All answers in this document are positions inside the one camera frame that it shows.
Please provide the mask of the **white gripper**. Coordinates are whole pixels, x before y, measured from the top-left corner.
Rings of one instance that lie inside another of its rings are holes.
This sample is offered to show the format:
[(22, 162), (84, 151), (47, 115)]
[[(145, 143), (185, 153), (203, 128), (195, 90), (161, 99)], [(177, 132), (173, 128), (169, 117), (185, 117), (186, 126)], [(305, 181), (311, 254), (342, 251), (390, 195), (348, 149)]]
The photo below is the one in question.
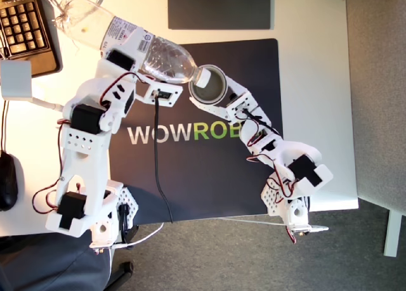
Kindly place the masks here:
[(229, 124), (234, 124), (253, 117), (263, 119), (265, 113), (258, 105), (258, 102), (254, 99), (253, 95), (247, 91), (244, 86), (230, 77), (226, 76), (225, 79), (227, 90), (231, 92), (230, 102), (227, 104), (226, 108), (201, 103), (192, 96), (189, 97), (189, 100), (199, 110), (227, 120)]
[(100, 59), (96, 66), (96, 78), (114, 78), (126, 72), (137, 73), (140, 64), (140, 52), (122, 51), (112, 48), (108, 51), (100, 51)]

